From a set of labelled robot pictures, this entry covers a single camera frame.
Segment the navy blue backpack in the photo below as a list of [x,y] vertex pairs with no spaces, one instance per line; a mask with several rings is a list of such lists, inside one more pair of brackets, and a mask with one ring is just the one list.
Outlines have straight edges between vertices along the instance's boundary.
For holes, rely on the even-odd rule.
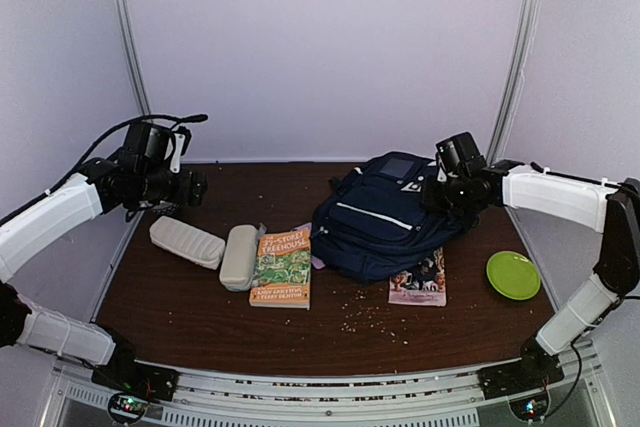
[[425,209],[422,186],[436,174],[430,158],[389,152],[332,178],[313,213],[312,255],[364,283],[415,267],[479,221],[473,210]]

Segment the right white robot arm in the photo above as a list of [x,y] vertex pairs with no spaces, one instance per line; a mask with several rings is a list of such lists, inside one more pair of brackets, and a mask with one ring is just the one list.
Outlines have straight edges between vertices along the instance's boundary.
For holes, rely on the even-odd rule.
[[448,214],[509,209],[556,303],[517,360],[479,370],[483,394],[542,390],[562,380],[561,354],[576,350],[639,284],[639,182],[588,179],[534,162],[490,163],[468,132],[435,150],[425,207]]

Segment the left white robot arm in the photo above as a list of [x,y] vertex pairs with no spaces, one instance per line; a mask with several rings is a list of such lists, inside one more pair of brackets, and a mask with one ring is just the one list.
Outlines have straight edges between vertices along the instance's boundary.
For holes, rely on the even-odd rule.
[[93,382],[147,402],[169,401],[178,374],[146,367],[134,346],[112,329],[70,318],[19,294],[10,281],[32,257],[77,226],[117,207],[132,219],[161,204],[196,207],[204,174],[180,166],[191,133],[207,120],[151,114],[117,124],[123,145],[107,158],[85,152],[51,189],[1,220],[1,344],[26,345],[92,370]]

